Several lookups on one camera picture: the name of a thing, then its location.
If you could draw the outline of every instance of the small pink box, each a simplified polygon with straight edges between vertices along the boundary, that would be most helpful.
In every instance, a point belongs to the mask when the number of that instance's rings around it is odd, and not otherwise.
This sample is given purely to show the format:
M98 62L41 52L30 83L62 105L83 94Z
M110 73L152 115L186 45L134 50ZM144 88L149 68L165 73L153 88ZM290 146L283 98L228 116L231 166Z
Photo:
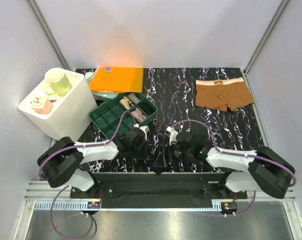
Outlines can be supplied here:
M46 97L36 97L32 101L32 109L38 114L49 114L52 107L53 103Z

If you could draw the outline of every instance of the mug handle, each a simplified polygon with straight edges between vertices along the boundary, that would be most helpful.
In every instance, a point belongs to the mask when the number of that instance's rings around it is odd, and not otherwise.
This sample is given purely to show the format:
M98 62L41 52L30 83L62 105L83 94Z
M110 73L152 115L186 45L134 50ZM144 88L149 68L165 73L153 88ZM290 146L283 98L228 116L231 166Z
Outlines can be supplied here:
M43 88L43 91L44 91L48 96L57 95L57 92L48 93L48 92L47 92L47 89L48 89L48 88L51 88L51 89L53 90L53 88L51 87L51 84L50 84L50 83L46 84L45 87Z

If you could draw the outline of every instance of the metal floor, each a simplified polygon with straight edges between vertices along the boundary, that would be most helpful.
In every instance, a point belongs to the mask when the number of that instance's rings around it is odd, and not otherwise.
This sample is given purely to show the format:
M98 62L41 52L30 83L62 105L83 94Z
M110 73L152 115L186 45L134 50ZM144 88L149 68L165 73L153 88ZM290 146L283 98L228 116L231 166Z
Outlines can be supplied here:
M239 202L239 210L249 203ZM77 212L54 211L55 225ZM293 239L284 208L280 202L257 202L245 215L235 218L210 217L186 212L106 212L94 215L97 232L91 240L291 240ZM89 219L77 216L58 229L76 237L90 226ZM33 213L27 240L61 240L52 229L48 210Z

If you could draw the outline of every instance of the teal tray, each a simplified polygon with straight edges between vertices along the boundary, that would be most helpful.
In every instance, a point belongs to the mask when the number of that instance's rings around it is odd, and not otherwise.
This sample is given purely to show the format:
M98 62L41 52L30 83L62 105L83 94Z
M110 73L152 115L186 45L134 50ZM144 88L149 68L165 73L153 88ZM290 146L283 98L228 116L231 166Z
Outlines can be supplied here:
M92 122L108 139L113 136L115 129L120 122L121 115L126 111L126 108L120 103L120 100L123 99L124 96L129 98L127 96L128 94L129 93L118 94L115 99L104 102L90 113L90 119L92 120ZM138 122L137 120L135 120L136 123L138 123L139 126L148 125L156 117L157 106L153 102L149 101L142 93L135 93L135 95L141 101L135 104L132 100L130 100L134 104L134 106L131 107L129 111L132 112L136 108L138 108L142 112L142 114L146 116L146 119L143 122ZM131 129L134 128L133 124L134 122L131 116L129 114L126 114L123 118L117 136L128 133Z

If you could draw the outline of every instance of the black mat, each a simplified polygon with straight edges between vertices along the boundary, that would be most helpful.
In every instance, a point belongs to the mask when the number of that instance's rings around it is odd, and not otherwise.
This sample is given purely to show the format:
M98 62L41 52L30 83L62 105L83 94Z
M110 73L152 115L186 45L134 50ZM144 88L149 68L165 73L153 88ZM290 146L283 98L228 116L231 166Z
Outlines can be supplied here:
M93 72L94 69L77 69L78 73ZM234 112L221 112L195 107L195 80L217 80L241 77L240 69L236 68L145 68L143 77L143 93L158 107L157 118L150 126L148 155L145 160L134 157L100 160L81 166L83 170L93 173L152 172L154 166L161 167L163 155L160 145L164 142L165 129L173 123L194 119L209 125L222 148L237 150L253 150L262 146L262 138L252 106L241 107ZM185 123L179 126L180 131L189 131L199 141L207 130L196 123ZM98 142L105 140L97 127L91 123L80 137L80 142ZM168 172L220 172L216 168L198 168L190 161L181 160L173 165Z

